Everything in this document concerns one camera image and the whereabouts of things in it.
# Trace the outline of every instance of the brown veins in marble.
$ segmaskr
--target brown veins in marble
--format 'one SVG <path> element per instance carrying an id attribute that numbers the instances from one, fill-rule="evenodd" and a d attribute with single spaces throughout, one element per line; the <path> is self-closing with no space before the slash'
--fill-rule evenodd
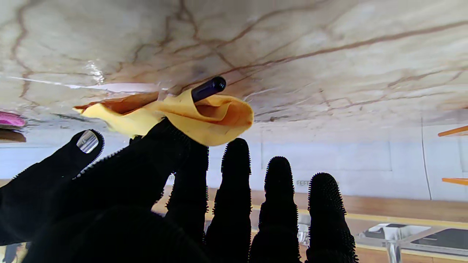
<path id="1" fill-rule="evenodd" d="M 321 54 L 326 54 L 326 53 L 333 53 L 333 52 L 341 51 L 341 50 L 354 49 L 354 48 L 358 48 L 358 47 L 361 47 L 361 46 L 372 45 L 372 44 L 381 43 L 381 42 L 394 41 L 394 40 L 398 40 L 398 39 L 402 39 L 402 38 L 406 38 L 406 37 L 414 37 L 414 36 L 419 36 L 419 35 L 425 35 L 425 34 L 440 32 L 440 31 L 444 31 L 444 30 L 448 30 L 448 29 L 452 29 L 452 28 L 457 28 L 457 27 L 460 27 L 460 26 L 465 26 L 465 25 L 468 25 L 468 21 L 460 21 L 460 22 L 450 23 L 450 24 L 437 26 L 437 27 L 431 27 L 431 28 L 426 28 L 426 29 L 417 29 L 417 30 L 406 31 L 406 32 L 402 32 L 402 33 L 398 33 L 398 34 L 394 34 L 394 35 L 385 35 L 385 36 L 375 37 L 375 38 L 371 38 L 371 39 L 368 39 L 368 40 L 354 42 L 354 43 L 351 43 L 351 44 L 346 44 L 346 45 L 342 45 L 342 46 L 338 46 L 338 47 L 321 49 L 321 50 L 317 50 L 317 51 L 307 53 L 307 54 L 303 54 L 303 55 L 285 57 L 285 58 L 280 58 L 280 59 L 276 59 L 276 60 L 270 60 L 270 61 L 266 61 L 266 62 L 259 63 L 259 64 L 240 66 L 240 67 L 233 68 L 233 69 L 231 69 L 229 71 L 223 72 L 221 74 L 226 74 L 226 73 L 229 73 L 229 72 L 232 72 L 232 71 L 246 69 L 246 68 L 252 68 L 252 67 L 276 66 L 276 65 L 288 63 L 288 62 L 291 62 L 291 61 L 294 61 L 294 60 L 302 59 L 302 58 L 309 58 L 309 57 L 313 57 L 313 56 L 316 56 L 316 55 L 321 55 Z"/>
<path id="2" fill-rule="evenodd" d="M 15 14 L 15 20 L 18 23 L 18 25 L 20 26 L 20 34 L 16 38 L 15 44 L 12 46 L 12 48 L 10 50 L 11 51 L 10 59 L 16 61 L 17 64 L 20 65 L 25 70 L 25 72 L 23 72 L 23 74 L 22 74 L 22 77 L 25 78 L 25 79 L 27 79 L 33 73 L 33 71 L 31 70 L 31 68 L 29 68 L 18 57 L 18 48 L 20 47 L 21 42 L 23 41 L 23 39 L 25 39 L 25 37 L 28 35 L 28 30 L 26 29 L 26 26 L 24 24 L 24 13 L 26 12 L 26 10 L 28 10 L 29 8 L 37 5 L 41 1 L 42 0 L 29 0 L 25 5 L 21 6 L 16 11 L 16 14 Z M 30 84 L 31 84 L 31 81 L 28 81 L 28 80 L 24 81 L 20 98 L 22 98 L 22 99 L 24 99 L 26 101 L 29 101 L 32 104 L 32 108 L 35 108 L 35 107 L 39 106 L 39 104 L 37 102 L 35 102 L 35 101 L 32 101 L 32 100 L 26 98 L 26 93 L 29 90 Z"/>
<path id="3" fill-rule="evenodd" d="M 439 70 L 439 71 L 434 71 L 434 72 L 429 72 L 429 73 L 426 73 L 426 74 L 422 74 L 422 75 L 416 75 L 416 76 L 410 76 L 410 77 L 402 77 L 400 78 L 399 80 L 397 81 L 394 81 L 394 82 L 391 82 L 387 85 L 388 88 L 391 88 L 393 86 L 395 86 L 396 84 L 400 84 L 400 83 L 403 83 L 403 82 L 408 82 L 408 81 L 413 81 L 413 80 L 420 80 L 422 78 L 425 78 L 429 75 L 434 75 L 434 74 L 438 74 L 438 73 L 441 73 L 442 70 Z"/>

